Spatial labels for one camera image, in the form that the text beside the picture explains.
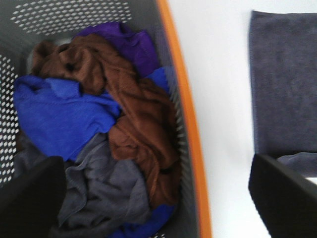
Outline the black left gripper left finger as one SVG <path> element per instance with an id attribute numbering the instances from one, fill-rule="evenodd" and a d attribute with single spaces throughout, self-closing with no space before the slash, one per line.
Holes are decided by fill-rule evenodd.
<path id="1" fill-rule="evenodd" d="M 66 193 L 62 157 L 41 161 L 0 189 L 0 236 L 47 238 Z"/>

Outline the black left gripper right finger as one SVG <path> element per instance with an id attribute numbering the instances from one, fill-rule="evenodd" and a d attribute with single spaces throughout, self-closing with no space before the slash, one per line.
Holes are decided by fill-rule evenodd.
<path id="1" fill-rule="evenodd" d="M 248 190 L 272 238 L 317 236 L 317 186 L 276 159 L 255 154 Z"/>

